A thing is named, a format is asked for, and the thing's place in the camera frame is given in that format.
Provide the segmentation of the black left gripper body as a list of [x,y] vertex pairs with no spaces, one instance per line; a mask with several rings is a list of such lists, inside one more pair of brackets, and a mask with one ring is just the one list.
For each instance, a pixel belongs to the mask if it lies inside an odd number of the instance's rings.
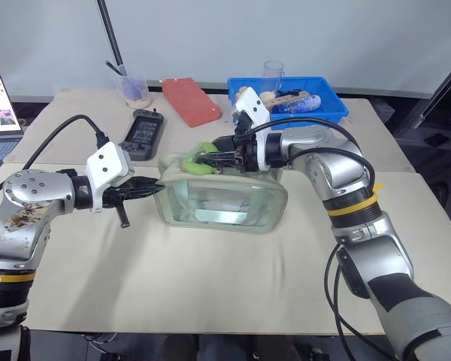
[[129,179],[117,187],[107,188],[102,195],[102,207],[116,210],[122,229],[130,226],[123,202],[129,198],[133,186],[133,180]]

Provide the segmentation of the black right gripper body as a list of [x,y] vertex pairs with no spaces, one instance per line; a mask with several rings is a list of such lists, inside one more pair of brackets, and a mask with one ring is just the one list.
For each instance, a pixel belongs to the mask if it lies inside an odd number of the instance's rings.
[[249,115],[245,111],[239,112],[233,144],[239,157],[241,171],[256,172],[259,170],[256,133],[252,132],[254,128]]

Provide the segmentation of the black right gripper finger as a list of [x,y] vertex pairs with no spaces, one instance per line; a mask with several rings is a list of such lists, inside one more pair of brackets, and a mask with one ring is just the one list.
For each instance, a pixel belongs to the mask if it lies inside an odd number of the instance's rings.
[[221,136],[212,141],[217,150],[235,150],[234,136]]
[[234,151],[201,153],[197,156],[197,163],[213,168],[235,168],[237,165]]

